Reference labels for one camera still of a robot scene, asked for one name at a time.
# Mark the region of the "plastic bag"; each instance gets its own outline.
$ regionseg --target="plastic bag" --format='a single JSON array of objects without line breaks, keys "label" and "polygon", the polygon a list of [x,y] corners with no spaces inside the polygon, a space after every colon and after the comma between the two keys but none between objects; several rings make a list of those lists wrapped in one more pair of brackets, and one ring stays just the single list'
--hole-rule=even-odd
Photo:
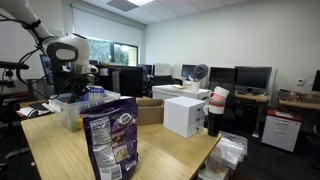
[{"label": "plastic bag", "polygon": [[138,163],[135,98],[121,99],[83,112],[88,152],[97,180],[130,179]]},{"label": "plastic bag", "polygon": [[216,147],[205,161],[205,168],[199,171],[198,177],[203,180],[222,180],[227,179],[228,167],[222,158],[222,151]]},{"label": "plastic bag", "polygon": [[239,162],[242,162],[244,156],[247,156],[248,141],[246,138],[231,133],[220,131],[222,137],[217,147],[222,150],[222,158],[226,160],[227,165],[236,169]]}]

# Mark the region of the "snack bag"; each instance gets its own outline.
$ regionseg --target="snack bag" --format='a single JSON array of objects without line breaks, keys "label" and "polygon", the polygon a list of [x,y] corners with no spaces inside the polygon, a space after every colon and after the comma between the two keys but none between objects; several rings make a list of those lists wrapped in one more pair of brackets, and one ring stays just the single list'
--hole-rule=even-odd
[{"label": "snack bag", "polygon": [[130,179],[138,163],[135,98],[115,100],[83,112],[88,151],[97,180]]}]

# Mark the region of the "white filing cabinet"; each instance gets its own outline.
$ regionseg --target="white filing cabinet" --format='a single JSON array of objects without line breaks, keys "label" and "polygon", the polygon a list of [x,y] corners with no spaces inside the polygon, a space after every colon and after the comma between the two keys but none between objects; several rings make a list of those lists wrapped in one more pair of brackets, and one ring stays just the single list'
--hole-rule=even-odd
[{"label": "white filing cabinet", "polygon": [[173,97],[185,96],[189,98],[199,99],[209,103],[209,95],[211,90],[208,89],[199,89],[199,92],[191,92],[190,89],[180,90],[173,87],[172,85],[163,85],[163,86],[153,86],[152,93],[153,99],[169,99]]},{"label": "white filing cabinet", "polygon": [[203,129],[205,104],[205,101],[184,96],[165,100],[163,126],[189,138]]},{"label": "white filing cabinet", "polygon": [[301,125],[301,118],[284,114],[275,109],[268,110],[262,142],[293,152]]}]

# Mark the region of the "clear plastic bin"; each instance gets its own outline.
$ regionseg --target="clear plastic bin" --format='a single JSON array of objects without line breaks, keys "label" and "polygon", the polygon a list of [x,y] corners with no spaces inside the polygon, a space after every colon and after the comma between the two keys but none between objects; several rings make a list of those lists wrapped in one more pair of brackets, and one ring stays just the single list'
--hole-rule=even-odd
[{"label": "clear plastic bin", "polygon": [[50,106],[56,109],[56,113],[54,115],[54,119],[59,121],[64,127],[69,129],[71,132],[75,132],[79,129],[83,128],[82,117],[80,117],[80,112],[98,106],[100,104],[110,102],[116,100],[118,97],[118,93],[108,92],[109,95],[95,100],[77,102],[72,104],[67,104],[69,101],[71,94],[61,94],[57,99],[50,100]]}]

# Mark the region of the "black cylinder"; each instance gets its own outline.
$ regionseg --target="black cylinder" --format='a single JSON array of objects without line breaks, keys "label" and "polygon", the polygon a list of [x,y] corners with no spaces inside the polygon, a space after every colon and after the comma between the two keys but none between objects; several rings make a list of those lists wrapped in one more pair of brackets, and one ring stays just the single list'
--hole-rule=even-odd
[{"label": "black cylinder", "polygon": [[209,112],[208,115],[208,135],[217,137],[220,131],[220,124],[223,114],[213,114]]}]

